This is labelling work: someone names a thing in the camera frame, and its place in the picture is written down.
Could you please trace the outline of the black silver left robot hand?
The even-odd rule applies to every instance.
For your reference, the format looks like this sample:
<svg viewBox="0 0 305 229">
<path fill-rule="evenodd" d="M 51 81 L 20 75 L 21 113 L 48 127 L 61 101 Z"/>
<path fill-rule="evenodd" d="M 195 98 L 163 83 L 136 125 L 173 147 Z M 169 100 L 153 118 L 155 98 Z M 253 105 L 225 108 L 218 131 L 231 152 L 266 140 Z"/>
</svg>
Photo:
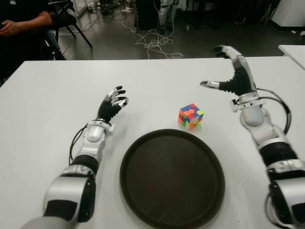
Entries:
<svg viewBox="0 0 305 229">
<path fill-rule="evenodd" d="M 96 118 L 109 123 L 128 104 L 129 98 L 120 96 L 125 93 L 122 86 L 110 90 L 103 99 Z"/>
</svg>

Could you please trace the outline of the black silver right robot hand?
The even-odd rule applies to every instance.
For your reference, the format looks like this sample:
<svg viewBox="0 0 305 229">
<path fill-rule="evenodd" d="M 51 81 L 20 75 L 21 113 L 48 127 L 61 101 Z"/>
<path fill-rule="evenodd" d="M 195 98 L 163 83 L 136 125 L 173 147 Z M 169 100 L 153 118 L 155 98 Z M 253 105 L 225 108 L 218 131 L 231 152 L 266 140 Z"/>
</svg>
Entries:
<svg viewBox="0 0 305 229">
<path fill-rule="evenodd" d="M 254 99 L 257 99 L 257 88 L 246 58 L 232 46 L 217 45 L 213 51 L 217 57 L 223 57 L 232 61 L 234 76 L 225 82 L 202 81 L 200 86 L 234 93 L 240 98 L 252 96 Z"/>
</svg>

